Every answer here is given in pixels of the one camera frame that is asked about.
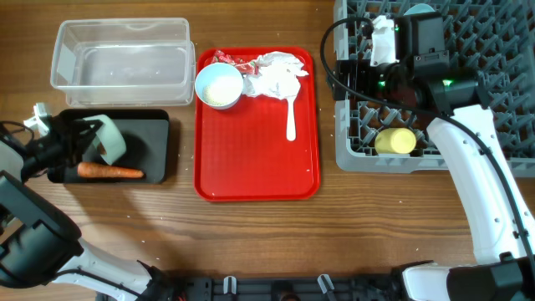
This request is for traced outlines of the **green bowl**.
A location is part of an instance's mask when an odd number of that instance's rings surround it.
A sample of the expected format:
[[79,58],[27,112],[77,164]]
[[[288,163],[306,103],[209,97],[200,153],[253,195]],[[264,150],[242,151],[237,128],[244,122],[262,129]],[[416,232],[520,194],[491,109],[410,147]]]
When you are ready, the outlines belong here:
[[85,121],[101,121],[92,146],[108,165],[113,165],[126,152],[126,143],[114,121],[107,115],[85,117]]

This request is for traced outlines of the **orange carrot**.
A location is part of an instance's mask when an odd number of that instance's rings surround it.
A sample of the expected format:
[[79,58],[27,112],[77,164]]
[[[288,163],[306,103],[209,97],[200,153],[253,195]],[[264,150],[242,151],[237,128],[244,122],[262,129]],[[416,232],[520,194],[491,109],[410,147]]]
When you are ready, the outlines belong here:
[[83,178],[126,178],[140,179],[145,173],[140,170],[118,166],[101,165],[93,162],[82,162],[77,166],[78,176]]

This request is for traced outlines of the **yellow cup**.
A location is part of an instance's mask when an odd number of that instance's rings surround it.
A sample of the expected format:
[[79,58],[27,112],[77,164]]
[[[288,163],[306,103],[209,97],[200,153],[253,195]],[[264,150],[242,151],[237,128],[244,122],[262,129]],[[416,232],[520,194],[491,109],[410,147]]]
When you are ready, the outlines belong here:
[[415,146],[415,134],[406,128],[382,130],[374,141],[374,148],[379,154],[409,154]]

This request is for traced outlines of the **white plastic spoon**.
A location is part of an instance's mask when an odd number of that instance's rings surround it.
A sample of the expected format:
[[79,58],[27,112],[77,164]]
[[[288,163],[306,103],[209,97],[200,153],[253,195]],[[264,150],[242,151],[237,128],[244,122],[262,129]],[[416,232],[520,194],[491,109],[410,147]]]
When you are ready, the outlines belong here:
[[295,114],[294,114],[294,102],[296,97],[288,97],[288,114],[287,114],[287,128],[286,138],[288,141],[295,141],[297,136]]

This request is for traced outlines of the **white napkin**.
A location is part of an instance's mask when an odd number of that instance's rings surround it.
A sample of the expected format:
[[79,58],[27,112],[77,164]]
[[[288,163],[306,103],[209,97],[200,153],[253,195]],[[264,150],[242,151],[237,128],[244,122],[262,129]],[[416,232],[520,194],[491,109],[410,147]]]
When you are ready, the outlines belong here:
[[301,88],[299,79],[308,76],[304,63],[295,55],[271,52],[252,61],[255,74],[244,76],[242,93],[249,97],[265,95],[280,100],[295,100]]

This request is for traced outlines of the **light blue rice bowl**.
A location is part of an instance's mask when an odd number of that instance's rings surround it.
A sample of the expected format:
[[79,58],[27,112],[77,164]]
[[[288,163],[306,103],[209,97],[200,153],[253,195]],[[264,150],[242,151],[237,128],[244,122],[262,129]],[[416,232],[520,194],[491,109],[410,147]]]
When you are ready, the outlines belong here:
[[230,64],[209,64],[198,72],[195,91],[198,99],[216,110],[231,108],[241,97],[244,80]]

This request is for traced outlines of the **red snack wrapper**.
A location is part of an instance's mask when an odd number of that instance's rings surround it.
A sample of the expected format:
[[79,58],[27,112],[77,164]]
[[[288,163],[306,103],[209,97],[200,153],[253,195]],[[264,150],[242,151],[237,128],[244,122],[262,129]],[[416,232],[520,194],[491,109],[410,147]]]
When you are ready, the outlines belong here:
[[212,56],[211,63],[224,63],[234,66],[241,74],[257,75],[258,66],[254,60],[246,61],[244,59],[236,58],[230,54],[224,53],[221,50],[216,50]]

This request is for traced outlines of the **light blue plate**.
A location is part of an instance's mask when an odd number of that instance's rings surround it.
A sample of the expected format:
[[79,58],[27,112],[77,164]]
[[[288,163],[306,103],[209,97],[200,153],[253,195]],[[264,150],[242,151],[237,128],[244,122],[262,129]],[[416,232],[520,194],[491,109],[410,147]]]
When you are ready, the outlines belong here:
[[428,5],[428,4],[418,3],[415,6],[409,8],[404,13],[404,15],[405,16],[409,16],[409,15],[415,15],[415,14],[421,14],[421,13],[433,13],[434,11],[435,11],[435,9],[432,6]]

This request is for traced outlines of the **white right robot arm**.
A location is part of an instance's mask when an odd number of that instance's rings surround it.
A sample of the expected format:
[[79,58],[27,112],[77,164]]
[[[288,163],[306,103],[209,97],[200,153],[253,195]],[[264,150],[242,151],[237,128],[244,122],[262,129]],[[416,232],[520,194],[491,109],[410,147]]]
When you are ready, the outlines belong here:
[[350,60],[327,74],[341,95],[430,116],[426,131],[469,223],[475,265],[403,267],[397,292],[410,300],[532,300],[534,218],[499,146],[476,71],[403,61],[376,69]]

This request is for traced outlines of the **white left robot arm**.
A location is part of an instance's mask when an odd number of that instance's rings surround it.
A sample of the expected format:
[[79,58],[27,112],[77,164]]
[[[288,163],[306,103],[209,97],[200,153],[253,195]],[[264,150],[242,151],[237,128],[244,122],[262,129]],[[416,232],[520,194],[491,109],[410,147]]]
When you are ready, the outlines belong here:
[[154,284],[152,269],[117,258],[82,238],[79,227],[52,203],[26,187],[28,179],[51,167],[74,166],[101,133],[116,132],[104,115],[64,122],[59,117],[34,117],[15,130],[33,133],[22,144],[1,123],[1,226],[22,224],[1,243],[1,285],[33,288],[68,283],[115,300],[147,300]]

